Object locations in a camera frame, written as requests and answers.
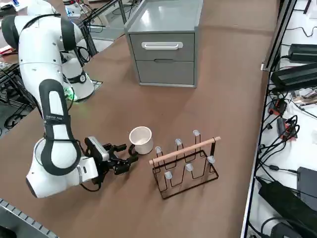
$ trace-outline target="drawer cabinet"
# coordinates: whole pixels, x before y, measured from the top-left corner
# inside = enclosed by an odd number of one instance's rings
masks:
[[[143,0],[124,25],[141,85],[196,87],[203,0]]]

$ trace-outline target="cup rack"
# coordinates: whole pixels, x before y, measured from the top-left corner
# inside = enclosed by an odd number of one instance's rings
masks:
[[[215,163],[216,141],[220,140],[220,137],[213,137],[202,142],[199,131],[194,130],[193,134],[195,136],[194,145],[184,148],[183,142],[176,139],[176,151],[164,155],[162,149],[157,146],[155,148],[157,157],[149,160],[163,199],[219,178],[213,164]],[[202,147],[210,144],[211,150],[208,156]]]

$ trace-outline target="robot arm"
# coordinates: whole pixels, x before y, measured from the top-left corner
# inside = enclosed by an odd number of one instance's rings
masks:
[[[2,30],[7,42],[19,50],[24,86],[42,112],[46,134],[42,165],[52,175],[66,175],[78,165],[81,151],[70,128],[59,51],[76,47],[81,31],[72,22],[54,16],[42,17],[25,29],[35,17],[13,18],[3,20]],[[19,35],[18,42],[5,31],[12,24],[12,35]]]
[[[99,188],[110,169],[115,174],[129,170],[138,158],[119,159],[115,151],[125,145],[106,146],[94,137],[85,139],[86,157],[74,139],[63,90],[60,51],[71,51],[81,39],[80,29],[54,14],[8,16],[2,21],[5,40],[18,49],[25,88],[38,103],[45,136],[35,145],[26,182],[35,197],[47,197],[92,180]]]

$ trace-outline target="table surface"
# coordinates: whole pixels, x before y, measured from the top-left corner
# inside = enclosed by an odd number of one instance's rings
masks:
[[[131,129],[144,125],[167,153],[175,150],[176,138],[193,144],[193,129],[203,140],[221,136],[215,150],[218,180],[162,200],[148,163],[153,151],[130,173],[109,173],[99,192],[77,186],[36,199],[25,183],[34,144],[43,135],[43,122],[33,111],[0,142],[1,197],[62,238],[238,237],[266,86],[260,65],[276,6],[276,1],[205,2],[196,89],[139,86],[125,36],[84,67],[91,79],[104,83],[70,110],[75,138],[128,143]]]

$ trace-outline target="wooden dowel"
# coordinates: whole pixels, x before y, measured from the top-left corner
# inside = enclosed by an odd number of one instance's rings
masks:
[[[163,156],[160,156],[158,158],[152,159],[152,160],[149,161],[149,163],[150,163],[150,165],[152,165],[153,163],[161,162],[163,160],[166,160],[168,158],[174,157],[176,155],[183,154],[183,153],[186,153],[186,152],[191,151],[191,150],[195,150],[195,149],[197,149],[199,147],[203,147],[203,146],[208,145],[208,144],[212,144],[212,143],[216,142],[217,140],[220,140],[219,136],[215,137],[214,139],[212,138],[212,139],[209,139],[209,140],[205,140],[205,141],[203,141],[201,143],[198,143],[196,145],[185,147],[184,149],[181,149],[181,150],[178,150],[178,151],[174,151],[174,152],[169,153],[167,155],[163,155]]]

